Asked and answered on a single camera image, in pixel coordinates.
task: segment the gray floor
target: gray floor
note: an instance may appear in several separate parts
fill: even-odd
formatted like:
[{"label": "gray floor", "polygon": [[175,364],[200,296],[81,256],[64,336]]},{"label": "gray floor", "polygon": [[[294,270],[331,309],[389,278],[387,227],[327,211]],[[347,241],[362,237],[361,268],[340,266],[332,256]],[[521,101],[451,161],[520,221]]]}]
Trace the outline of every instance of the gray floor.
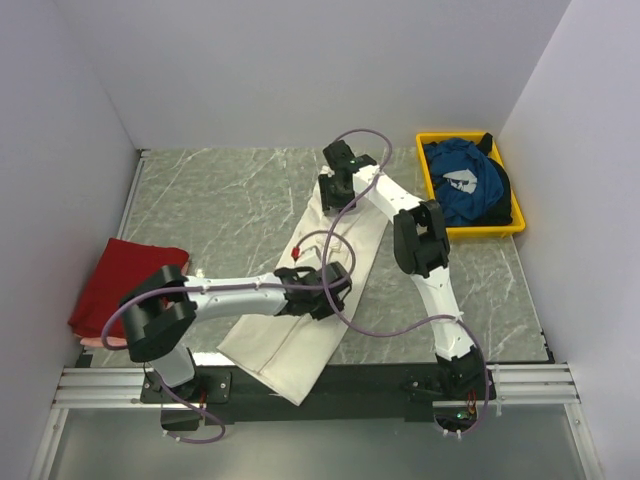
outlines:
[{"label": "gray floor", "polygon": [[[240,423],[163,438],[157,410],[72,410],[51,479],[584,479],[562,406],[504,407],[462,442],[401,420]],[[208,427],[207,433],[215,433]]]},{"label": "gray floor", "polygon": [[[369,152],[379,159],[380,153]],[[181,247],[190,274],[244,277],[273,269],[324,164],[320,149],[203,149],[145,152],[123,238]],[[399,149],[387,173],[425,197],[415,149]],[[451,278],[464,320],[489,360],[547,360],[544,339],[513,240],[452,242]],[[355,321],[391,331],[426,315],[412,282],[397,267],[387,228]],[[215,352],[236,318],[195,325],[194,353]],[[433,334],[421,328],[377,339],[349,331],[331,363],[432,361]],[[131,365],[126,352],[98,351],[92,366]]]}]

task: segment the black bracket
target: black bracket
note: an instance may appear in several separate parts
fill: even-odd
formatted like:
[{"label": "black bracket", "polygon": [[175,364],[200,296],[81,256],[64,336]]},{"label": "black bracket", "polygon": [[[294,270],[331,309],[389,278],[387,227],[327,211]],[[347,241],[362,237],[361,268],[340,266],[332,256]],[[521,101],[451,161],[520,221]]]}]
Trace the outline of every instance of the black bracket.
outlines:
[{"label": "black bracket", "polygon": [[[344,282],[334,287],[329,287],[331,292],[331,298],[335,302],[338,310],[344,309],[344,298],[351,292],[351,279],[344,267],[338,262],[332,262],[327,265],[327,281],[329,284],[334,284],[340,280]],[[313,267],[296,267],[296,268],[278,268],[275,270],[274,275],[280,280],[286,287],[287,285],[306,285],[306,286],[321,286],[322,274],[320,270],[315,270]],[[298,290],[292,288],[286,288],[285,298],[287,304],[278,313],[278,315],[291,315],[294,317],[300,317],[302,315],[310,314],[311,318],[320,320],[333,315],[333,309],[329,305],[327,296],[324,290]]]},{"label": "black bracket", "polygon": [[444,214],[435,200],[393,217],[393,254],[404,273],[427,278],[434,268],[449,264],[450,250]]},{"label": "black bracket", "polygon": [[[206,374],[203,374],[202,369],[203,367],[196,367],[196,376],[189,382],[173,388],[173,393],[196,405],[203,400],[203,396],[204,403],[207,404],[227,403],[231,391],[231,370],[216,368],[215,371],[206,371]],[[174,403],[173,399],[160,386],[156,372],[149,372],[145,375],[140,401],[142,403]]]},{"label": "black bracket", "polygon": [[356,157],[344,140],[333,142],[322,150],[333,175],[318,175],[322,211],[342,210],[355,198],[353,174],[367,165],[376,165],[369,155]]},{"label": "black bracket", "polygon": [[476,385],[484,383],[482,357],[475,346],[461,358],[445,360],[436,355],[436,361],[441,367],[439,383],[447,397],[464,396]]},{"label": "black bracket", "polygon": [[[124,297],[120,305],[151,290],[184,286],[186,280],[177,265],[165,265]],[[131,361],[150,362],[169,353],[195,318],[196,303],[186,293],[152,297],[129,308],[122,314],[122,325]]]}]

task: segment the black cloth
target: black cloth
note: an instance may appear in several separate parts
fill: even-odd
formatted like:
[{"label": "black cloth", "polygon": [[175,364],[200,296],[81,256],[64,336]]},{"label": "black cloth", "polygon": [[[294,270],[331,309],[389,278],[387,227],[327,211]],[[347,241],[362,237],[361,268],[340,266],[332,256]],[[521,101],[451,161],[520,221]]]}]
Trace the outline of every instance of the black cloth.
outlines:
[{"label": "black cloth", "polygon": [[[478,147],[478,150],[489,156],[489,153],[491,153],[491,149],[493,148],[493,136],[490,133],[485,133],[482,140],[480,140],[476,146]],[[511,225],[513,218],[511,217],[511,182],[509,181],[509,175],[507,175],[507,172],[502,168],[502,165],[496,162],[493,158],[489,157],[489,162],[493,165],[493,168],[496,169],[496,172],[498,172],[504,193],[496,203],[489,207],[484,215],[476,218],[472,222],[472,225],[474,227]]]}]

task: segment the blue cloth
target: blue cloth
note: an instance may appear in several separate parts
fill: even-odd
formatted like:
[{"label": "blue cloth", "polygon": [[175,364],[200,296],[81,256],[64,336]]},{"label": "blue cloth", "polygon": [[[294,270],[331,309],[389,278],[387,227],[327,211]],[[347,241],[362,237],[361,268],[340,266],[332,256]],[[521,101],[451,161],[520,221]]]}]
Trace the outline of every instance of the blue cloth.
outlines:
[{"label": "blue cloth", "polygon": [[473,142],[450,138],[424,153],[447,226],[471,225],[502,197],[498,172]]}]

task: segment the wire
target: wire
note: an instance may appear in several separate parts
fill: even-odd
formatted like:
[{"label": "wire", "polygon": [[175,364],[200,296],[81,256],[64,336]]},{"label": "wire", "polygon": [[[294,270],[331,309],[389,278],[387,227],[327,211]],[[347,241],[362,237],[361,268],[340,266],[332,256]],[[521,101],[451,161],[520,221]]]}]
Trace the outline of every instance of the wire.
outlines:
[{"label": "wire", "polygon": [[[342,135],[340,135],[338,138],[336,138],[335,141],[341,140],[344,137],[346,137],[347,135],[351,135],[352,133],[371,133],[373,135],[376,135],[378,137],[380,137],[382,140],[384,140],[384,142],[387,145],[387,148],[384,152],[383,155],[383,159],[382,162],[380,163],[379,169],[378,169],[378,174],[376,174],[373,178],[373,181],[362,191],[360,192],[358,195],[356,195],[353,200],[351,200],[342,210],[340,210],[340,212],[336,215],[336,218],[334,219],[334,221],[331,223],[331,226],[329,227],[328,230],[316,230],[313,231],[307,235],[305,235],[304,237],[302,237],[299,241],[298,244],[296,245],[296,247],[299,247],[300,244],[305,241],[307,238],[311,237],[312,235],[318,235],[318,234],[326,234],[326,240],[324,243],[324,247],[322,249],[322,256],[321,256],[321,267],[320,267],[320,271],[321,271],[321,277],[322,277],[322,286],[312,286],[312,285],[282,285],[282,284],[275,284],[275,283],[262,283],[262,284],[256,284],[256,283],[245,283],[245,284],[238,284],[238,285],[209,285],[206,287],[165,287],[165,288],[159,288],[156,290],[151,290],[149,292],[145,292],[141,295],[138,295],[137,297],[134,297],[132,299],[130,299],[129,301],[125,302],[122,306],[120,306],[120,308],[118,308],[118,310],[116,310],[113,315],[111,315],[111,317],[107,320],[107,322],[105,323],[103,329],[102,329],[102,334],[101,334],[101,340],[102,340],[102,344],[105,346],[106,349],[108,350],[124,350],[127,348],[127,346],[115,346],[115,345],[111,345],[109,344],[108,341],[108,336],[109,336],[109,331],[111,330],[113,324],[120,318],[120,316],[129,308],[131,308],[133,305],[137,305],[149,298],[152,297],[156,297],[156,296],[163,296],[163,295],[168,295],[171,293],[191,293],[191,292],[197,292],[197,293],[204,293],[207,291],[211,291],[211,292],[224,292],[224,291],[234,291],[234,290],[246,290],[246,289],[255,289],[255,288],[283,288],[283,289],[296,289],[296,290],[324,290],[325,295],[327,297],[327,300],[329,302],[329,305],[331,306],[332,310],[334,311],[334,313],[336,314],[336,316],[343,322],[345,323],[349,328],[351,328],[352,330],[355,330],[358,333],[361,333],[362,335],[367,335],[370,337],[376,337],[376,338],[389,338],[389,337],[397,337],[399,335],[403,335],[407,332],[410,332],[412,330],[415,330],[416,328],[422,326],[422,325],[426,325],[427,323],[433,322],[435,320],[449,320],[452,322],[457,323],[458,325],[460,325],[462,327],[462,329],[469,335],[469,337],[471,338],[472,342],[474,343],[475,347],[478,350],[478,354],[480,357],[480,360],[482,362],[482,369],[484,372],[484,382],[485,382],[485,395],[484,395],[484,403],[482,406],[482,410],[480,411],[480,414],[478,415],[477,420],[473,423],[473,425],[471,425],[467,430],[465,430],[464,432],[460,432],[458,430],[457,433],[460,433],[460,435],[464,435],[464,434],[468,434],[470,432],[472,432],[473,430],[475,430],[478,425],[480,425],[480,423],[484,420],[484,418],[486,417],[487,414],[487,409],[488,409],[488,405],[489,405],[489,393],[490,393],[490,381],[489,381],[489,372],[487,370],[487,363],[486,360],[484,358],[484,354],[482,353],[482,348],[480,346],[480,342],[478,341],[478,339],[475,337],[475,335],[473,334],[473,332],[471,332],[471,330],[469,329],[469,327],[467,327],[459,318],[453,316],[453,315],[447,315],[447,314],[439,314],[439,315],[433,315],[427,318],[423,318],[422,320],[413,323],[411,325],[409,325],[408,327],[402,328],[400,330],[396,330],[394,332],[372,332],[369,330],[366,330],[362,327],[359,327],[357,325],[355,325],[351,320],[349,320],[337,307],[335,301],[333,300],[333,296],[331,295],[331,288],[333,288],[334,286],[340,285],[342,283],[344,283],[347,279],[341,279],[338,280],[337,282],[334,282],[333,284],[329,284],[328,282],[328,278],[327,278],[327,266],[328,266],[328,256],[329,256],[329,246],[331,243],[331,238],[332,237],[336,237],[338,238],[340,241],[342,241],[347,248],[349,249],[349,253],[351,254],[351,258],[352,258],[352,264],[351,267],[349,269],[349,276],[351,276],[351,274],[353,273],[354,269],[355,269],[355,265],[356,265],[356,255],[355,255],[355,251],[353,249],[353,246],[344,238],[342,237],[340,234],[335,232],[336,227],[338,226],[338,223],[340,222],[340,220],[342,219],[342,217],[344,217],[344,215],[351,210],[351,208],[358,202],[358,200],[362,199],[367,193],[369,193],[369,191],[371,191],[371,189],[373,189],[376,184],[378,183],[378,179],[379,179],[379,174],[382,173],[383,169],[386,167],[387,163],[389,163],[389,160],[391,159],[391,155],[393,153],[393,145],[391,144],[391,141],[382,133],[376,131],[376,130],[372,130],[369,128],[356,128],[353,130],[349,130],[348,132],[343,133]],[[194,443],[194,444],[205,444],[205,443],[212,443],[212,442],[216,442],[218,440],[220,440],[223,436],[224,433],[226,431],[226,428],[224,426],[224,424],[222,423],[222,421],[216,417],[215,415],[207,412],[204,409],[200,409],[198,407],[196,407],[195,405],[187,402],[186,400],[183,400],[182,398],[180,398],[178,395],[176,395],[174,392],[171,391],[171,389],[164,383],[164,380],[162,379],[162,377],[160,375],[158,375],[162,388],[165,390],[165,392],[176,402],[185,405],[186,407],[190,408],[191,410],[200,413],[201,415],[209,418],[210,420],[212,420],[214,423],[216,423],[217,425],[220,425],[221,428],[221,432],[215,436],[212,437],[210,439],[205,439],[205,440],[193,440],[193,439],[183,439],[178,437],[176,434],[169,432],[169,436],[176,438],[176,439],[180,439],[180,441],[185,442],[185,443]],[[446,436],[458,436],[456,433],[453,432],[447,432],[446,430],[442,430],[443,433]]]},{"label": "wire", "polygon": [[467,393],[467,410],[471,415],[475,415],[476,414],[476,402],[477,402],[477,397],[476,397],[476,389],[474,388],[473,390],[471,390],[469,393]]}]

